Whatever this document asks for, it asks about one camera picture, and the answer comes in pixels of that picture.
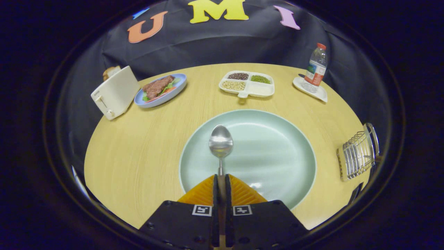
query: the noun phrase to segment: light green plate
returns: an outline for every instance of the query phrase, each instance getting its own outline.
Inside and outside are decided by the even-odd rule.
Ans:
[[[224,159],[225,173],[243,180],[268,201],[282,200],[290,209],[308,194],[316,176],[310,142],[284,118],[251,109],[213,117],[194,132],[179,163],[185,192],[217,173],[219,159],[208,148],[217,125],[226,126],[233,137],[233,151]]]

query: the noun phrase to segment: round wooden table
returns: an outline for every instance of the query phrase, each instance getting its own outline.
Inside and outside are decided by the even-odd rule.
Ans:
[[[220,90],[219,81],[232,70],[270,75],[275,82],[274,95],[239,99]],[[111,212],[135,228],[140,228],[163,201],[176,201],[184,194],[178,164],[192,133],[210,118],[236,109],[277,114],[297,126],[310,141],[317,161],[315,183],[292,210],[307,229],[347,205],[361,182],[367,184],[369,171],[341,181],[336,156],[336,149],[362,130],[361,122],[327,84],[321,84],[328,95],[327,103],[295,88],[293,78],[305,74],[304,69],[252,63],[205,65],[150,77],[140,81],[140,86],[173,73],[188,77],[180,94],[150,109],[133,103],[112,121],[103,117],[85,157],[87,187]]]

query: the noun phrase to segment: beans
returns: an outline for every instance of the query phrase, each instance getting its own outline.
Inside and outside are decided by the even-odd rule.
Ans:
[[[242,91],[245,89],[245,82],[239,81],[224,81],[222,82],[222,87],[225,89],[231,89],[236,91]]]
[[[252,76],[251,77],[252,81],[257,81],[257,82],[261,82],[261,83],[267,83],[270,84],[270,80],[268,80],[266,77],[263,76]]]
[[[248,74],[247,73],[233,73],[228,76],[228,79],[247,80]]]

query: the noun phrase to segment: white compartment tray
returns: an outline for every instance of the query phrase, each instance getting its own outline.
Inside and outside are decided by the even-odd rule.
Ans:
[[[248,74],[247,80],[236,80],[236,79],[228,79],[228,76],[234,73],[246,73]],[[261,83],[252,81],[252,76],[262,76],[267,78],[270,83]],[[226,89],[222,87],[222,84],[225,81],[234,81],[234,82],[245,82],[245,88],[242,91],[233,90],[233,89]],[[274,94],[274,81],[273,78],[269,75],[257,73],[257,72],[249,72],[249,71],[230,71],[228,72],[222,80],[219,82],[219,88],[222,89],[225,92],[238,94],[239,98],[247,98],[248,96],[252,97],[269,97]]]

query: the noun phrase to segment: toaster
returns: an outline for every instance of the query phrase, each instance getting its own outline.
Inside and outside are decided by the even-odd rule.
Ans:
[[[136,77],[127,66],[113,72],[91,93],[91,98],[105,117],[112,120],[127,111],[139,89]]]

